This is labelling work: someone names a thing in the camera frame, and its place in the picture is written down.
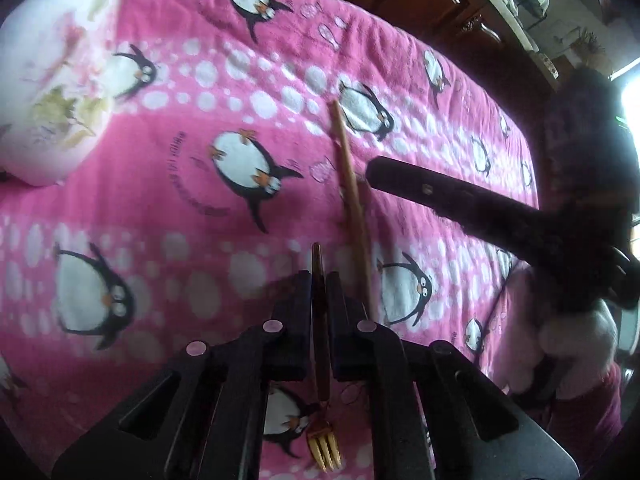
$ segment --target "bed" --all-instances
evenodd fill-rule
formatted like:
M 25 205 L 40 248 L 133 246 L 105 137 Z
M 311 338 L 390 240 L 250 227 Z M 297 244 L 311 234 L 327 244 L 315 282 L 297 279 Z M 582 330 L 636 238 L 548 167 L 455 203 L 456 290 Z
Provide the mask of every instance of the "bed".
M 516 124 L 446 56 L 351 4 L 122 0 L 114 51 L 141 72 L 134 90 L 116 82 L 94 152 L 56 186 L 0 184 L 0 415 L 44 471 L 189 341 L 267 319 L 313 242 L 353 290 L 328 102 L 358 174 L 384 154 L 537 206 Z M 481 353 L 490 376 L 511 255 L 363 189 L 373 316 Z M 303 436 L 315 401 L 310 383 L 273 385 L 261 477 L 319 475 Z M 361 385 L 333 384 L 345 478 L 372 478 L 366 410 Z

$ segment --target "gold fork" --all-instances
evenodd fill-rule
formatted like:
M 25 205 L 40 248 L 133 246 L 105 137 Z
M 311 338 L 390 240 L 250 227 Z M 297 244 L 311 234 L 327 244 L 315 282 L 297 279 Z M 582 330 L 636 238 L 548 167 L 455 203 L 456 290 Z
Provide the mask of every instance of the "gold fork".
M 311 277 L 316 389 L 318 391 L 318 401 L 320 402 L 320 412 L 309 427 L 306 428 L 306 442 L 318 467 L 323 472 L 327 472 L 327 470 L 332 471 L 340 468 L 342 460 L 338 450 L 338 441 L 334 435 L 334 428 L 327 419 L 327 409 L 331 396 L 331 377 L 324 269 L 322 266 L 322 251 L 318 243 L 315 243 L 312 248 Z

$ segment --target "screw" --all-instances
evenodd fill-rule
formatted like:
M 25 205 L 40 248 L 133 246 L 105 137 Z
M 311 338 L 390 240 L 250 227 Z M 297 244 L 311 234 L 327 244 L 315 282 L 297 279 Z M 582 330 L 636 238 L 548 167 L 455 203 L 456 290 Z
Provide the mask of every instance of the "screw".
M 277 319 L 270 319 L 264 322 L 262 329 L 265 332 L 268 332 L 270 334 L 275 334 L 276 332 L 279 332 L 280 330 L 282 330 L 282 327 L 283 327 L 283 324 L 279 322 Z
M 377 324 L 369 319 L 363 319 L 358 322 L 358 330 L 361 332 L 373 332 L 377 328 Z
M 187 354 L 192 357 L 204 354 L 207 351 L 207 344 L 202 341 L 191 341 L 187 345 Z

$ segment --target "chopstick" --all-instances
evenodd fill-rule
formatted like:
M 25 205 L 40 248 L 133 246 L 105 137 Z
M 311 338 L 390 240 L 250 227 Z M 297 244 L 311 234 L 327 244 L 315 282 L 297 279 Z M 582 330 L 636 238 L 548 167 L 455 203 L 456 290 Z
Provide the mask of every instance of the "chopstick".
M 342 108 L 336 100 L 332 103 L 332 121 L 334 131 L 340 143 L 340 159 L 342 168 L 342 184 L 345 190 L 345 199 L 349 213 L 349 228 L 351 231 L 351 243 L 354 249 L 356 275 L 358 280 L 358 293 L 364 304 L 367 317 L 371 318 L 371 266 L 369 263 L 369 241 L 367 239 L 367 225 L 364 221 L 358 183 L 351 163 L 351 149 L 347 130 L 342 119 Z

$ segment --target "penguin print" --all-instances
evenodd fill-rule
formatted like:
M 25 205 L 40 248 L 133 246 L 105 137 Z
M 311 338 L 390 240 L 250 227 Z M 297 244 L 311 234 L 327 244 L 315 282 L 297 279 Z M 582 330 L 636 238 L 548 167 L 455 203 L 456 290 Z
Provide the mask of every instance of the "penguin print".
M 129 44 L 133 54 L 117 52 L 104 71 L 105 86 L 115 98 L 131 99 L 156 80 L 158 70 L 138 47 Z
M 4 356 L 0 354 L 0 391 L 2 391 L 7 398 L 14 411 L 17 409 L 18 402 L 20 401 L 20 390 L 27 387 L 27 384 L 12 372 L 4 360 Z
M 466 328 L 465 328 L 466 347 L 473 352 L 482 351 L 483 349 L 479 348 L 481 339 L 482 339 L 482 325 L 476 318 L 473 318 L 471 321 L 469 321 L 466 324 Z
M 415 277 L 415 279 L 417 280 L 415 291 L 418 294 L 417 294 L 417 303 L 414 309 L 406 316 L 402 317 L 401 319 L 396 319 L 395 321 L 391 321 L 389 324 L 395 325 L 397 323 L 406 321 L 411 316 L 415 316 L 413 326 L 416 326 L 420 321 L 422 314 L 424 314 L 425 306 L 431 299 L 431 295 L 433 294 L 433 285 L 431 285 L 431 280 L 429 279 L 429 277 L 424 272 L 422 272 L 422 269 L 419 267 L 419 265 L 415 262 L 415 260 L 411 256 L 409 256 L 407 253 L 402 253 L 402 256 L 404 256 L 404 259 L 408 261 L 407 264 L 384 264 L 383 265 L 381 261 L 378 261 L 378 271 L 382 273 L 384 269 L 388 269 L 390 267 L 397 267 L 399 269 L 406 269 Z
M 98 247 L 89 247 L 95 259 L 56 246 L 56 309 L 64 332 L 100 335 L 96 349 L 104 350 L 130 325 L 136 311 L 135 300 Z
M 507 119 L 505 119 L 502 114 L 500 114 L 500 129 L 504 140 L 507 140 L 511 134 L 511 127 L 507 124 Z
M 444 75 L 442 64 L 436 59 L 431 50 L 424 51 L 423 61 L 424 69 L 426 70 L 427 78 L 429 79 L 429 85 L 431 86 L 431 97 L 436 105 L 436 109 L 439 109 L 438 94 L 443 93 L 445 87 L 451 86 L 451 83 Z
M 289 6 L 276 0 L 231 0 L 231 3 L 238 14 L 246 20 L 246 24 L 249 27 L 249 35 L 251 35 L 254 43 L 258 43 L 254 30 L 256 23 L 272 20 L 276 15 L 276 10 L 293 12 L 293 9 Z
M 309 416 L 319 409 L 316 402 L 306 404 L 283 386 L 272 386 L 264 417 L 263 439 L 278 444 L 289 456 L 300 458 L 291 451 L 291 443 L 302 435 L 309 425 Z
M 361 84 L 364 92 L 350 88 L 340 81 L 340 106 L 347 125 L 354 132 L 369 132 L 382 142 L 394 127 L 394 118 L 380 104 L 371 88 Z
M 533 178 L 531 176 L 529 165 L 526 162 L 522 161 L 522 163 L 520 164 L 520 169 L 522 170 L 522 182 L 524 184 L 524 187 L 531 187 Z
M 258 229 L 267 228 L 260 217 L 260 202 L 274 198 L 282 179 L 304 178 L 300 173 L 278 166 L 273 157 L 255 140 L 252 130 L 223 132 L 209 146 L 209 156 L 222 181 L 247 202 Z
M 484 146 L 484 142 L 475 137 L 471 137 L 471 144 L 474 150 L 474 165 L 476 171 L 484 173 L 489 176 L 489 170 L 491 170 L 491 161 L 489 160 L 489 154 Z

